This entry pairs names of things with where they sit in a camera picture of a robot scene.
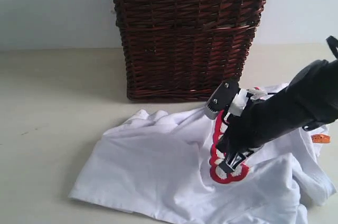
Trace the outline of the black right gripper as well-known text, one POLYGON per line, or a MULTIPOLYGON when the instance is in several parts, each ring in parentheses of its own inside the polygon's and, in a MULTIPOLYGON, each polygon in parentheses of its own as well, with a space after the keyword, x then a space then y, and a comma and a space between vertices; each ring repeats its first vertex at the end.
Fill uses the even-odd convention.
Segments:
POLYGON ((316 60, 303 68, 287 87, 255 101, 229 126, 216 148, 226 153, 220 169, 233 173, 255 150, 297 128, 316 129, 337 120, 337 61, 316 60))

